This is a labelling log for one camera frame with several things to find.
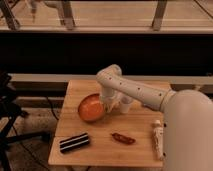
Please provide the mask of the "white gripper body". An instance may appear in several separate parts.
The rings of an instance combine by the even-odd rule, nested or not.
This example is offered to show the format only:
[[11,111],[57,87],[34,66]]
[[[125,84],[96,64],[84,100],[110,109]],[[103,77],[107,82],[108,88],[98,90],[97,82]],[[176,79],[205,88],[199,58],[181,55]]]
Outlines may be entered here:
[[118,102],[118,94],[114,93],[112,96],[100,94],[99,99],[104,107],[113,107]]

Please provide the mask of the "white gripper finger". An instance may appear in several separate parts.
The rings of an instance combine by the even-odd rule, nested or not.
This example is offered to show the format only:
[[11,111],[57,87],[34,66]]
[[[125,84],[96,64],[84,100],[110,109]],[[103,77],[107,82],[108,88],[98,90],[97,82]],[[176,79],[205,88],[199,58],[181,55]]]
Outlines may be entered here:
[[111,105],[109,105],[109,104],[103,104],[103,106],[104,106],[105,112],[110,112],[111,111]]

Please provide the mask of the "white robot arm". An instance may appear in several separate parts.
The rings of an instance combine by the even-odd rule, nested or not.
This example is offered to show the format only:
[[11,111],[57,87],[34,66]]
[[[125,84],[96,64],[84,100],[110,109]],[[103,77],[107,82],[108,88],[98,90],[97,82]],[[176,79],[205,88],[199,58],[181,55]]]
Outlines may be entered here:
[[125,79],[118,65],[102,69],[96,78],[106,106],[118,91],[164,114],[164,171],[213,171],[213,101],[209,97],[196,90],[176,92]]

